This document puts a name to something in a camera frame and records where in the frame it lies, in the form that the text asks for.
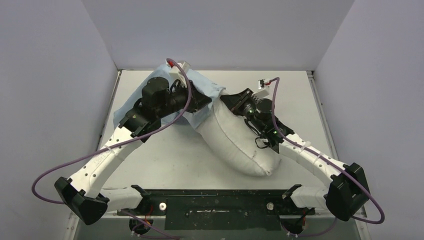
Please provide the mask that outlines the light blue pillowcase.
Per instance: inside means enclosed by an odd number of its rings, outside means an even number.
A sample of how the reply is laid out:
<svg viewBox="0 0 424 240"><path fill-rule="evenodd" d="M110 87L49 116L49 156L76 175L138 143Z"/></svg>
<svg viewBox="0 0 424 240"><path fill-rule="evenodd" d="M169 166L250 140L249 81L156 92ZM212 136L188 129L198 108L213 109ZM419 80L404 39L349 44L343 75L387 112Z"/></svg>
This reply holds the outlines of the light blue pillowcase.
<svg viewBox="0 0 424 240"><path fill-rule="evenodd" d="M168 65L162 64L148 75L148 77L141 81L139 86L129 96L125 103L113 113L113 126L117 127L124 115L134 106L136 100L142 97L142 88L147 85L147 81L149 79L162 77L167 79L169 84L172 84L174 79L169 74L170 70L171 68ZM192 81L192 85L196 88L196 90L211 98L212 101L215 101L221 95L222 90L225 89L224 86L212 82L210 79L195 70L188 70L186 75ZM210 115L212 106L213 103L211 102L196 113L185 112L182 117L185 118L185 121L188 122L195 130Z"/></svg>

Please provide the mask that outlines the white pillow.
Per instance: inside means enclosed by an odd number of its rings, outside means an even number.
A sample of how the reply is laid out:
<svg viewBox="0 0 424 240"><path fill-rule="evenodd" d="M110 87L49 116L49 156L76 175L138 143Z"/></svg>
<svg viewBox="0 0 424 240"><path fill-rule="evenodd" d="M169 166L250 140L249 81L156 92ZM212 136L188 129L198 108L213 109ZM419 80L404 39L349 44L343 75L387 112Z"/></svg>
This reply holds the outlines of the white pillow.
<svg viewBox="0 0 424 240"><path fill-rule="evenodd" d="M257 136L220 99L213 101L208 117L195 130L222 162L242 174L266 177L280 165L278 154L258 148Z"/></svg>

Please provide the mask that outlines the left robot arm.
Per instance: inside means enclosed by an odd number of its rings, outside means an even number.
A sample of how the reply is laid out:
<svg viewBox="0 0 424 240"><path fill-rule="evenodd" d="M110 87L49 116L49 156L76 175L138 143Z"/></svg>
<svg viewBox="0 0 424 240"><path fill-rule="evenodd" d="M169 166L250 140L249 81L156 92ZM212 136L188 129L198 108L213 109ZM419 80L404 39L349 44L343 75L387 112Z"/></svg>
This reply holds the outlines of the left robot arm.
<svg viewBox="0 0 424 240"><path fill-rule="evenodd" d="M86 225L97 222L106 212L131 209L137 215L150 207L148 193L133 184L124 188L104 188L105 182L123 161L147 141L161 126L161 120L180 112L196 113L212 102L191 84L182 80L169 84L163 77L153 77L141 89L141 97L119 121L112 136L99 154L93 156L69 178L60 177L54 184L64 204Z"/></svg>

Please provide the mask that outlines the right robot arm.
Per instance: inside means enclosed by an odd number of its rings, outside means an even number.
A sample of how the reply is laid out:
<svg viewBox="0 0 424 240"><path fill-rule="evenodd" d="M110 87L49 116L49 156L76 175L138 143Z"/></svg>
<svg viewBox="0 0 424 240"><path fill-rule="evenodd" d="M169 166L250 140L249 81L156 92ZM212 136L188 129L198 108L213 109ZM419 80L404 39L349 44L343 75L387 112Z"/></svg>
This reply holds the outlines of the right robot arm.
<svg viewBox="0 0 424 240"><path fill-rule="evenodd" d="M362 167L356 163L347 165L312 147L277 117L272 117L272 100L254 97L249 88L219 99L233 115L242 117L256 135L255 141L260 142L258 148L273 150L293 160L323 183L323 188L296 184L288 189L282 195L287 213L318 208L346 222L369 200L364 193L369 187Z"/></svg>

